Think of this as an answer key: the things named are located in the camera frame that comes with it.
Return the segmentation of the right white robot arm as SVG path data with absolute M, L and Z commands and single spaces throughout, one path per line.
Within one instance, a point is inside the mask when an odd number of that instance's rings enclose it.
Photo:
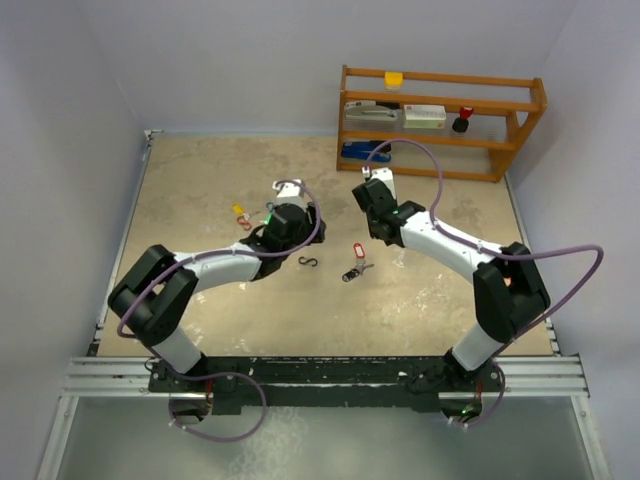
M 480 369 L 550 307 L 535 262 L 524 258 L 529 250 L 518 242 L 484 245 L 458 230 L 445 234 L 430 210 L 413 201 L 400 204 L 389 183 L 375 177 L 352 194 L 373 239 L 435 259 L 472 286 L 476 323 L 443 358 L 446 383 L 469 390 Z

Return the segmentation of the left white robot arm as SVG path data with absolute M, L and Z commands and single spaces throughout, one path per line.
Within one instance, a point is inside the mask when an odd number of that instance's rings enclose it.
M 202 387 L 205 355 L 180 327 L 191 298 L 229 283 L 262 280 L 291 253 L 325 239 L 326 224 L 313 203 L 275 207 L 269 221 L 227 248 L 195 254 L 149 247 L 108 297 L 109 309 L 138 340 L 172 369 L 184 392 Z

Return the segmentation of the red S carabiner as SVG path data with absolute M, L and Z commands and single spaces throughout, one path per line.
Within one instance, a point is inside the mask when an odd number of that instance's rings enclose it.
M 243 216 L 239 216 L 236 219 L 238 225 L 240 225 L 245 231 L 250 231 L 252 229 L 251 223 L 245 219 Z

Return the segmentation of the silver key black tag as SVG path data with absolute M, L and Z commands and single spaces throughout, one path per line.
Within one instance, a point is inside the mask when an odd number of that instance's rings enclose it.
M 373 268 L 374 266 L 375 266 L 374 264 L 364 264 L 364 265 L 361 265 L 361 266 L 360 266 L 360 268 L 359 268 L 359 270 L 360 270 L 360 274 L 361 274 L 361 275 L 362 275 L 362 274 L 364 274 L 364 272 L 365 272 L 366 270 L 371 269 L 371 268 Z

